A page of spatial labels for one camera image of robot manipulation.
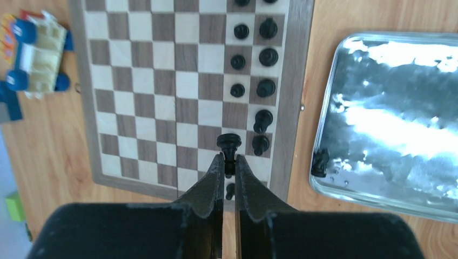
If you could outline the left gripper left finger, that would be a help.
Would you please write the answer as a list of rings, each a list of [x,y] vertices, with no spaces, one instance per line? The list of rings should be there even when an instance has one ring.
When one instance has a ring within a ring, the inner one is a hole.
[[[224,157],[170,203],[69,203],[46,220],[28,258],[220,258]]]

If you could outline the black piece board corner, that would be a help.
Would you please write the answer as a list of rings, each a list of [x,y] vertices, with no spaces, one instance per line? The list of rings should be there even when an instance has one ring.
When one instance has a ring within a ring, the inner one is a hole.
[[[225,195],[225,199],[230,201],[232,200],[232,198],[234,197],[235,195],[235,184],[234,183],[229,183],[227,186],[226,186],[226,195]]]

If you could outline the colourful toy car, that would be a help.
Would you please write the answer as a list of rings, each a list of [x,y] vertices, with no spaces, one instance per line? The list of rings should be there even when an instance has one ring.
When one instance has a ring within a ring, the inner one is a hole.
[[[28,98],[65,92],[69,76],[60,70],[65,51],[73,51],[72,34],[57,18],[43,10],[6,13],[1,19],[1,56],[11,64],[5,83]]]

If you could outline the black pawn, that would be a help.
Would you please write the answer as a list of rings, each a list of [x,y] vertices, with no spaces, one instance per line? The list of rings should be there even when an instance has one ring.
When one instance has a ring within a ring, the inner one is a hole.
[[[258,111],[255,115],[253,130],[258,134],[266,132],[269,125],[273,122],[273,114],[269,110]]]
[[[225,160],[225,177],[235,175],[235,153],[241,146],[241,137],[235,133],[225,133],[217,137],[217,146],[221,149]]]

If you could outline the black pawn second row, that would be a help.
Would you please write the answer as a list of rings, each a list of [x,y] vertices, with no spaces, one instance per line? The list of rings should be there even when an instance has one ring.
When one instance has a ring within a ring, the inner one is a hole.
[[[234,0],[237,6],[247,6],[250,3],[250,0]]]

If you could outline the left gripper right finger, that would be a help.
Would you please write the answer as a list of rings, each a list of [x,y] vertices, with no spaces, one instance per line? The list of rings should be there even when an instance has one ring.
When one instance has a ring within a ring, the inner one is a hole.
[[[297,210],[265,187],[241,155],[235,199],[239,258],[423,258],[399,216]]]

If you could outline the wooden chessboard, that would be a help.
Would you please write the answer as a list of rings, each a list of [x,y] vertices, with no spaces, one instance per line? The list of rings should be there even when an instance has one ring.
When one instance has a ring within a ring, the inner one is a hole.
[[[174,199],[208,170],[217,136],[235,133],[237,153],[273,193],[287,199],[313,1],[69,1],[92,179],[131,192]],[[278,32],[259,35],[272,17]],[[236,39],[233,28],[250,34]],[[265,67],[259,53],[276,49]],[[234,70],[235,54],[246,59]],[[275,93],[261,98],[258,82]],[[245,87],[241,98],[232,85]],[[258,111],[273,122],[253,130]],[[265,135],[269,149],[253,153]]]

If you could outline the silver tray black pieces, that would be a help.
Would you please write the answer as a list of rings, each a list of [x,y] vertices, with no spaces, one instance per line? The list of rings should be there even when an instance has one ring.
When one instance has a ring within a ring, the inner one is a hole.
[[[318,193],[457,222],[457,34],[357,32],[336,48],[314,140]]]

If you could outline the black chess piece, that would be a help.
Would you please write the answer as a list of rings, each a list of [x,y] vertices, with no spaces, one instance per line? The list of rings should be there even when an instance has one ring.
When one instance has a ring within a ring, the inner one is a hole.
[[[272,17],[266,18],[259,27],[259,35],[263,39],[272,39],[278,32],[278,26]]]
[[[233,33],[236,39],[246,39],[250,34],[250,30],[246,24],[241,23],[233,28]]]
[[[274,66],[279,59],[278,52],[273,48],[265,48],[259,53],[259,62],[265,67]]]
[[[256,93],[261,98],[272,96],[276,91],[276,83],[271,79],[263,79],[257,84]]]
[[[231,86],[230,88],[230,95],[235,98],[241,98],[245,94],[245,87],[244,85],[237,83]]]
[[[246,59],[241,54],[235,54],[230,60],[230,65],[234,70],[242,70],[246,65]]]
[[[252,140],[253,153],[262,156],[270,147],[270,141],[265,135],[257,135]]]

